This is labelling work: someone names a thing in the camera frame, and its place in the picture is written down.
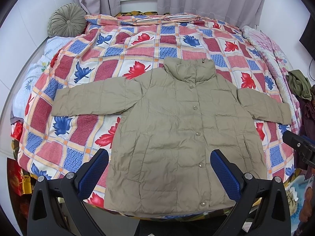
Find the white blue floral pillow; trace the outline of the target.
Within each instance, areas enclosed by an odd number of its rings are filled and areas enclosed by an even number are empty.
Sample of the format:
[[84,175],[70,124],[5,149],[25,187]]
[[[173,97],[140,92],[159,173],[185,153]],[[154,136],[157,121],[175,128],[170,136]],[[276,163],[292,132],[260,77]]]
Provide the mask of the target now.
[[47,69],[47,67],[50,65],[54,55],[72,39],[73,37],[61,36],[49,38],[45,44],[43,52],[40,53],[41,57],[37,62],[31,63],[28,66],[21,87],[13,99],[10,113],[11,125],[18,121],[23,122],[25,108],[32,92],[32,88],[35,86],[35,83],[39,80],[45,69]]

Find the red blue leaf patterned quilt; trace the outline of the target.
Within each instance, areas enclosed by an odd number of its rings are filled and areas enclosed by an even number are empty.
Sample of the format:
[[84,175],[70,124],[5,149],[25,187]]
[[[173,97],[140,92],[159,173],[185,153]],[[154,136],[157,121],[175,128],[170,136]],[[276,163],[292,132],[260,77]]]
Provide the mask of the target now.
[[[51,60],[32,88],[25,108],[19,165],[35,176],[63,177],[79,169],[103,147],[110,149],[119,116],[51,115],[52,99],[63,87],[124,76],[133,78],[162,67],[165,57],[210,58],[217,72],[238,87],[283,101],[266,63],[241,29],[202,18],[88,17],[84,34],[73,38]],[[282,141],[291,125],[255,120],[268,177],[287,180],[294,173],[293,150]]]

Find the khaki quilted puffer jacket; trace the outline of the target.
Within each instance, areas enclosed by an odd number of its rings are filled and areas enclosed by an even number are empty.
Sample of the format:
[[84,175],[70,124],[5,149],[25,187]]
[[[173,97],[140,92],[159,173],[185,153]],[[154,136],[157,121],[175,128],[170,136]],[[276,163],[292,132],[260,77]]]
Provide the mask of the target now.
[[51,114],[110,115],[114,133],[104,207],[125,215],[191,215],[233,206],[210,165],[220,150],[243,172],[266,179],[255,120],[291,123],[289,105],[237,88],[208,59],[165,58],[133,79],[59,89]]

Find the olive green garment pile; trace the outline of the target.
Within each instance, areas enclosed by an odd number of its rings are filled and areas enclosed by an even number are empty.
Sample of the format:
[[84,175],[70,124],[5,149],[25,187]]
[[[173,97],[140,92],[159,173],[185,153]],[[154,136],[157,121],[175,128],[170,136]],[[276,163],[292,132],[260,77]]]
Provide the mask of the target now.
[[292,70],[286,76],[291,92],[302,99],[312,100],[311,84],[300,70]]

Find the black monitor on wall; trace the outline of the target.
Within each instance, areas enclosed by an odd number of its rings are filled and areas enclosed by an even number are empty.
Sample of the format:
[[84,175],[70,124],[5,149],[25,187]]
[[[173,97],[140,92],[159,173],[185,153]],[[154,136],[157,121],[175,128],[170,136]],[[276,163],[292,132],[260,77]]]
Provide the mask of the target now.
[[310,56],[315,59],[315,21],[312,16],[310,16],[308,24],[299,41],[308,51]]

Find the round green pleated cushion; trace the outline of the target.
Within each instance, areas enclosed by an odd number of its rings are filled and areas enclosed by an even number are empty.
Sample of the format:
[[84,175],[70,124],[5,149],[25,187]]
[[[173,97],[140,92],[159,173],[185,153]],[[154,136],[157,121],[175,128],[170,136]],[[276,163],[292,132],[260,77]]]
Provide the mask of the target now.
[[55,12],[49,18],[47,24],[47,35],[49,38],[76,37],[84,32],[87,21],[86,11],[76,3],[67,3]]

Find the pink floral blanket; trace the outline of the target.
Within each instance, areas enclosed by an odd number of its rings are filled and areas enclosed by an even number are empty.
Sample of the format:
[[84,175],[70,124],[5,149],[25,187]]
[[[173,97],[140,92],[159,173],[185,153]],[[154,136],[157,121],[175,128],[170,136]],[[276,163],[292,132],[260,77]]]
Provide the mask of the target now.
[[241,28],[243,36],[257,50],[263,61],[266,63],[278,87],[283,101],[290,106],[292,114],[291,129],[295,134],[299,134],[302,126],[302,113],[299,102],[291,92],[286,77],[293,70],[287,56],[280,46],[270,39],[266,34],[249,26]]

